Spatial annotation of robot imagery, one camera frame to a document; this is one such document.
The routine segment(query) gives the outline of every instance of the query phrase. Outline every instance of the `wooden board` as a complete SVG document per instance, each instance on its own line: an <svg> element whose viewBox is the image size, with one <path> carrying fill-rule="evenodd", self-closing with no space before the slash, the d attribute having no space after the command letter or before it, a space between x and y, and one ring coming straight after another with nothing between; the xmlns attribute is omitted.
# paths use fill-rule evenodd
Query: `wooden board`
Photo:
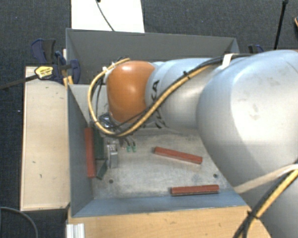
<svg viewBox="0 0 298 238"><path fill-rule="evenodd" d="M247 215L247 206L191 211L71 218L85 224L86 238L232 238ZM260 221L248 238L270 238Z"/></svg>
<svg viewBox="0 0 298 238"><path fill-rule="evenodd" d="M26 68L26 76L34 67ZM59 83L25 84L21 211L66 208L70 201L66 90Z"/></svg>

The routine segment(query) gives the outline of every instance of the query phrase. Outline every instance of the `gray metal box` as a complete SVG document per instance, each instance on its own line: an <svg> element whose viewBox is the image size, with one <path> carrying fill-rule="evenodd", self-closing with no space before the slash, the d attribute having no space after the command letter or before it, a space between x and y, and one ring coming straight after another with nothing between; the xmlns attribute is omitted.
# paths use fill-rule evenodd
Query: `gray metal box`
<svg viewBox="0 0 298 238"><path fill-rule="evenodd" d="M137 153L119 150L119 166L103 180L87 177L84 128L89 121L88 83L101 67L120 56L135 60L214 57L238 52L234 38L133 34L67 29L67 58L78 59L81 84L68 90L71 213L73 217L149 213L245 205L206 152L198 135L147 130L134 135ZM106 107L106 91L100 108ZM155 146L203 157L201 165L157 156ZM217 183L220 193L172 197L170 187Z"/></svg>

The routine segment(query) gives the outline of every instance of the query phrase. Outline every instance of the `white strap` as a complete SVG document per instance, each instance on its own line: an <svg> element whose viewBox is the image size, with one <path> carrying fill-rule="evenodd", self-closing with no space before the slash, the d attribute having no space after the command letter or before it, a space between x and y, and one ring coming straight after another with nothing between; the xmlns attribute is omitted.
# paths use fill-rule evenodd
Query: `white strap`
<svg viewBox="0 0 298 238"><path fill-rule="evenodd" d="M228 67L232 59L232 56L233 56L233 53L224 55L222 65L219 68L225 69L226 67Z"/></svg>
<svg viewBox="0 0 298 238"><path fill-rule="evenodd" d="M297 169L298 169L298 164L288 165L288 166L282 167L280 169L277 169L275 171L272 171L272 172L270 172L266 175L263 175L261 177L247 181L239 186L236 186L236 187L234 187L234 190L236 191L236 193L242 194L242 193L245 193L251 189L254 189L256 187L264 185L270 181L273 181L273 180L283 176L284 174L287 174L287 173L289 173L293 170L297 170Z"/></svg>

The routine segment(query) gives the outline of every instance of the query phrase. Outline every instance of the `wooden table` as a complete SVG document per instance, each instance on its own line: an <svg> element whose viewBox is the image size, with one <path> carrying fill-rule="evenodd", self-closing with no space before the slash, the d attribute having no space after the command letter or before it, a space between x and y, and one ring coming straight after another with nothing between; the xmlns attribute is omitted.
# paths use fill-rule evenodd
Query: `wooden table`
<svg viewBox="0 0 298 238"><path fill-rule="evenodd" d="M71 218L85 224L86 238L231 238L247 215L247 206L118 216ZM260 221L248 238L270 238Z"/></svg>

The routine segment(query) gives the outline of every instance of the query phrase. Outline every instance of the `white cable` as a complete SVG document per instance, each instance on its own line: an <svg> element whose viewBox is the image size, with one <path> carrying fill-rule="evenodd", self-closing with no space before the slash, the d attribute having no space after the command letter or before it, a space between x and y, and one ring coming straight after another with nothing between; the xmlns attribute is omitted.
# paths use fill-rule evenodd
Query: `white cable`
<svg viewBox="0 0 298 238"><path fill-rule="evenodd" d="M277 178L283 176L284 174L287 174L293 170L298 170L298 164L288 165L288 166L282 167L280 169L277 169L275 171L272 171L268 174L265 174L261 177L247 181L241 185L234 187L234 190L238 194L245 193L251 189L257 188L257 187L264 185L270 181L273 181L273 180L275 180L275 179L277 179Z"/></svg>

